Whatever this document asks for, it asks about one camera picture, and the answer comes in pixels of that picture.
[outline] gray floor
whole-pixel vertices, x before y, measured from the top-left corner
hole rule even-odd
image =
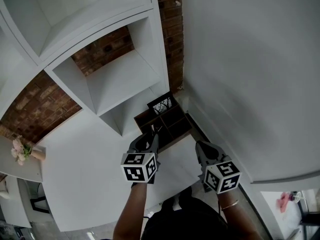
[[[196,141],[203,139],[199,134],[199,132],[197,132],[194,128],[191,134]],[[237,199],[239,200],[239,205],[242,206],[242,208],[247,212],[249,217],[252,219],[261,237],[264,240],[270,240],[264,227],[260,223],[254,210],[248,203],[247,199],[245,198],[241,190],[238,188],[233,192],[234,192],[234,195],[236,195]],[[192,193],[193,193],[192,194],[193,197],[204,201],[206,204],[208,204],[209,206],[214,208],[216,211],[218,211],[217,195],[213,191],[205,193],[200,181],[192,185]],[[174,210],[180,209],[180,206],[177,202],[177,198],[176,198],[176,202],[174,204],[173,209]],[[155,205],[150,209],[146,209],[144,212],[144,216],[150,217],[154,213],[159,212],[160,210],[161,210],[161,204]],[[142,232],[147,221],[148,221],[147,218],[143,220]],[[115,221],[113,223],[91,227],[88,229],[60,232],[56,223],[53,221],[53,222],[45,222],[45,223],[33,223],[32,230],[36,240],[101,240],[101,239],[112,239],[116,223],[117,222]]]

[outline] gold bracelet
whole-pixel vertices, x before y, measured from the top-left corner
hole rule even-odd
[[[237,203],[239,203],[239,200],[233,202],[232,204],[228,205],[227,207],[222,208],[221,211],[224,211],[225,209],[228,209],[228,208],[230,208],[232,206],[235,206]]]

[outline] white cube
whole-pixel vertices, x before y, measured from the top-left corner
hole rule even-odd
[[[208,165],[205,169],[204,183],[220,194],[236,189],[241,174],[232,161]]]
[[[127,182],[147,183],[157,171],[155,153],[124,153],[121,168]]]

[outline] person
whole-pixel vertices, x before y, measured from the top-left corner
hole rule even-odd
[[[212,207],[192,197],[188,187],[179,196],[180,210],[173,210],[174,198],[163,202],[145,225],[142,240],[261,240],[255,226],[239,206],[232,191],[218,194],[225,220]],[[138,183],[131,189],[127,203],[115,226],[113,240],[138,240],[144,219],[147,184]]]

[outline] black and white pattern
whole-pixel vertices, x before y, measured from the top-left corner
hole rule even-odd
[[[223,177],[239,172],[237,167],[231,161],[223,164],[217,164],[216,167],[219,169]]]
[[[144,182],[145,176],[142,167],[124,167],[126,179],[128,181]]]
[[[159,115],[172,107],[171,99],[168,97],[153,106],[154,112]]]
[[[124,161],[125,165],[142,165],[144,162],[145,154],[127,154]]]
[[[148,178],[156,171],[156,160],[155,157],[153,156],[152,159],[146,164],[146,173]]]
[[[211,171],[209,170],[207,171],[205,183],[214,191],[218,190],[219,181],[220,181],[219,178],[216,177]]]
[[[224,179],[222,182],[220,191],[223,192],[223,191],[235,189],[239,181],[239,177],[240,175],[236,175],[234,177]]]

